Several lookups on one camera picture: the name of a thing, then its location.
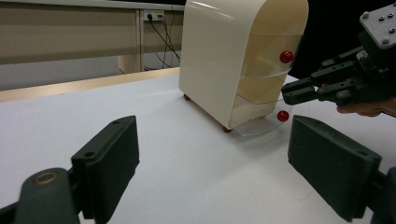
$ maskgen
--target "red foot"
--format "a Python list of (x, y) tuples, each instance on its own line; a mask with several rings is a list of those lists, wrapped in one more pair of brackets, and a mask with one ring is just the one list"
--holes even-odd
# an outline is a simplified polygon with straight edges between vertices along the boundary
[(224, 131), (225, 133), (230, 133), (230, 132), (232, 131), (232, 129), (230, 130), (230, 129), (228, 129), (228, 128), (226, 128), (226, 127), (223, 126), (223, 131)]
[(184, 99), (185, 99), (186, 101), (189, 101), (189, 100), (190, 100), (190, 97), (189, 97), (188, 95), (186, 95), (186, 94), (184, 94), (183, 97), (184, 97)]

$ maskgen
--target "wooden strip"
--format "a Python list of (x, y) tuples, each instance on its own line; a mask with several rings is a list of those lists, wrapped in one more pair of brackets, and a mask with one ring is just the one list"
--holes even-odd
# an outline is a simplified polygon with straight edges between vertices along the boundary
[(142, 81), (147, 79), (170, 77), (178, 75), (179, 68), (168, 68), (156, 71), (132, 73), (114, 77), (99, 77), (81, 81), (65, 82), (59, 84), (0, 91), (0, 103), (31, 99), (36, 97), (62, 94), (72, 91), (85, 91), (94, 88), (113, 86), (122, 83)]

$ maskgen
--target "wall socket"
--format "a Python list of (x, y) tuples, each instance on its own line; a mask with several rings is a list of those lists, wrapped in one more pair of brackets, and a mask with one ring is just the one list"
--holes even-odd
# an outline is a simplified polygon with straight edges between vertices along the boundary
[(158, 16), (163, 16), (163, 10), (144, 10), (144, 21), (149, 21), (148, 15), (152, 16), (153, 21), (160, 21), (161, 18)]

